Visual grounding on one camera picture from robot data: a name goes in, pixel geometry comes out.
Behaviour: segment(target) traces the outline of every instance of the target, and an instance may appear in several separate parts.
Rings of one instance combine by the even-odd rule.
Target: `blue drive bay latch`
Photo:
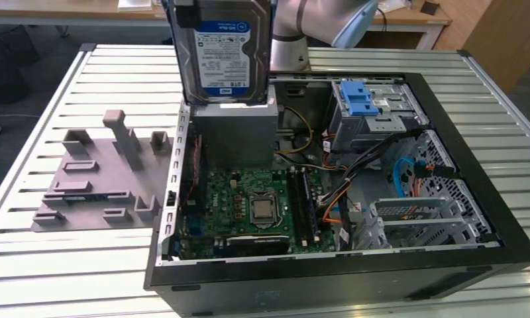
[[[377,116],[379,110],[371,105],[371,94],[359,81],[342,81],[342,97],[350,108],[351,116]]]

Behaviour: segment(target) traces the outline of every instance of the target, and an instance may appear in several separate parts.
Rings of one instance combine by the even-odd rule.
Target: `motherboard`
[[[209,172],[205,211],[185,217],[183,256],[254,256],[262,246],[262,254],[334,251],[330,226],[315,216],[322,193],[315,169]]]

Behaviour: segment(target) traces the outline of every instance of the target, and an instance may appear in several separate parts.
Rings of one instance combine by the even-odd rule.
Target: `green motherboard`
[[[190,254],[187,258],[215,258],[214,242],[217,237],[241,235],[282,235],[290,238],[287,254],[334,251],[334,239],[330,227],[318,227],[317,239],[303,246],[294,236],[293,213],[290,207],[290,189],[287,188],[286,170],[254,171],[213,171],[207,174],[206,212],[203,215],[186,220],[187,227],[194,228],[194,234],[185,238]],[[317,170],[306,172],[310,197],[323,193],[319,173]],[[257,201],[258,198],[271,198],[270,201]],[[265,214],[274,216],[269,224],[257,224],[259,213],[251,210],[271,202],[274,211]]]

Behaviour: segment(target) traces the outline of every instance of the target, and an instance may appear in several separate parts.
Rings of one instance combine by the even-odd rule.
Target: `yellow wire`
[[[305,145],[302,147],[299,147],[297,149],[277,150],[274,152],[275,154],[294,154],[294,153],[305,150],[306,147],[310,146],[310,143],[311,143],[311,132],[313,131],[311,131],[309,122],[305,120],[303,116],[291,107],[285,106],[285,108],[289,109],[294,113],[294,115],[297,115],[297,117],[301,119],[301,121],[306,124],[306,127],[309,128],[309,141],[305,143]]]

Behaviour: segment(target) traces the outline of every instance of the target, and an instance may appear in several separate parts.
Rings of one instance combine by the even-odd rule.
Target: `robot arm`
[[[274,16],[271,70],[309,66],[306,36],[337,48],[357,45],[371,23],[377,0],[279,0]]]

